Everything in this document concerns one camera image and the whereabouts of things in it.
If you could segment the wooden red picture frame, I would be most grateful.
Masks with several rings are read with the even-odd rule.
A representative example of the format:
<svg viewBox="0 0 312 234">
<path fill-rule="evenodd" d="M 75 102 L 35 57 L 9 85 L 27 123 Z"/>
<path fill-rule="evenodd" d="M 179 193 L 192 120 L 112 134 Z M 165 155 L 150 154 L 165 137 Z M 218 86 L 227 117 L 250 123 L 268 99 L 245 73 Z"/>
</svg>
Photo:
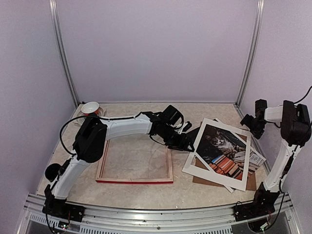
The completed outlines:
<svg viewBox="0 0 312 234">
<path fill-rule="evenodd" d="M 95 180 L 113 184 L 172 184 L 171 150 L 156 145 L 150 150 L 133 147 L 123 153 L 115 142 L 107 141 Z"/>
</svg>

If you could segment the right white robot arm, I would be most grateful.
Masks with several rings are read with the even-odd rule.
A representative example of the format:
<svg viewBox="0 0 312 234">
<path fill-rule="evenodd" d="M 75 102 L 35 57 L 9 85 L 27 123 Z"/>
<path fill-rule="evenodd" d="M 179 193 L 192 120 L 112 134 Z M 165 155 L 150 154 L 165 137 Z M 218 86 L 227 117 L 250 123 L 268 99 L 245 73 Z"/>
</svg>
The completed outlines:
<svg viewBox="0 0 312 234">
<path fill-rule="evenodd" d="M 312 135 L 312 122 L 308 107 L 285 100 L 282 105 L 268 107 L 267 101 L 255 102 L 255 116 L 246 114 L 240 124 L 247 126 L 253 137 L 260 139 L 267 123 L 280 123 L 281 146 L 275 163 L 263 182 L 264 189 L 280 192 L 288 171 Z"/>
</svg>

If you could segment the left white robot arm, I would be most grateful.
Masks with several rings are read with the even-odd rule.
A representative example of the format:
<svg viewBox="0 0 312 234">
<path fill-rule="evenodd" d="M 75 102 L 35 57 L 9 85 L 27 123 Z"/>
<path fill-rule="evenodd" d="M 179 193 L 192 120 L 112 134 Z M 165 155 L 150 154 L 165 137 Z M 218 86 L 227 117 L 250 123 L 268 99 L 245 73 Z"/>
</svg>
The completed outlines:
<svg viewBox="0 0 312 234">
<path fill-rule="evenodd" d="M 62 217 L 68 213 L 68 205 L 63 202 L 82 172 L 92 163 L 101 159 L 105 142 L 117 137 L 146 134 L 159 136 L 169 149 L 193 152 L 192 139 L 186 133 L 190 122 L 178 120 L 184 117 L 179 111 L 140 112 L 130 117 L 87 116 L 78 130 L 69 158 L 62 164 L 51 164 L 45 171 L 50 184 L 44 190 L 46 199 L 51 199 L 48 207 L 55 215 Z"/>
</svg>

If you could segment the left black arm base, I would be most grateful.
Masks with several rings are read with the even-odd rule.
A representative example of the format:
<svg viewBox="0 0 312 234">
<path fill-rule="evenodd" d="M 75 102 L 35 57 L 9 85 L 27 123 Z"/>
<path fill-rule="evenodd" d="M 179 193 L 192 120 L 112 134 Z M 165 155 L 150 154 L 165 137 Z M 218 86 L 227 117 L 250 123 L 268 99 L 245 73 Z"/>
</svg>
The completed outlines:
<svg viewBox="0 0 312 234">
<path fill-rule="evenodd" d="M 46 186 L 44 194 L 45 203 L 42 209 L 44 214 L 67 219 L 69 221 L 82 222 L 85 207 L 69 204 L 66 202 L 66 199 L 56 199 L 52 194 L 50 185 Z"/>
</svg>

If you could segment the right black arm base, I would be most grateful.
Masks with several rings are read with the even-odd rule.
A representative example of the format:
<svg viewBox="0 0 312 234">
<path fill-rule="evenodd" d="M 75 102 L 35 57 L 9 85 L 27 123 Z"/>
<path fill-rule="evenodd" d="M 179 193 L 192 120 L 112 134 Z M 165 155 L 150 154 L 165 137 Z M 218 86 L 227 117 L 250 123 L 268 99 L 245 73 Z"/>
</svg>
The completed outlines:
<svg viewBox="0 0 312 234">
<path fill-rule="evenodd" d="M 266 190 L 263 182 L 254 194 L 253 201 L 246 204 L 235 204 L 233 207 L 236 221 L 257 218 L 275 212 L 274 204 L 280 195 L 280 190 L 272 192 Z"/>
</svg>

